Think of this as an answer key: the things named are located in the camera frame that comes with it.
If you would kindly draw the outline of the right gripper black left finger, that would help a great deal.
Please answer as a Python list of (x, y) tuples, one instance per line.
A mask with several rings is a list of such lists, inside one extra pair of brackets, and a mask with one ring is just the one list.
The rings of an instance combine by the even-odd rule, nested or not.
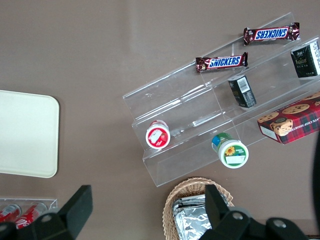
[(19, 240), (75, 240), (93, 212), (92, 186), (82, 185), (58, 212), (17, 231)]

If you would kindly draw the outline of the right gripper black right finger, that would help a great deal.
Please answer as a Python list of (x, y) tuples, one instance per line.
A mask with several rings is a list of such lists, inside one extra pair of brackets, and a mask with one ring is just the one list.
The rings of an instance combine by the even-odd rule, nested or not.
[(205, 187), (205, 210), (211, 229), (201, 240), (264, 240), (265, 226), (255, 221), (247, 210), (228, 207), (215, 185)]

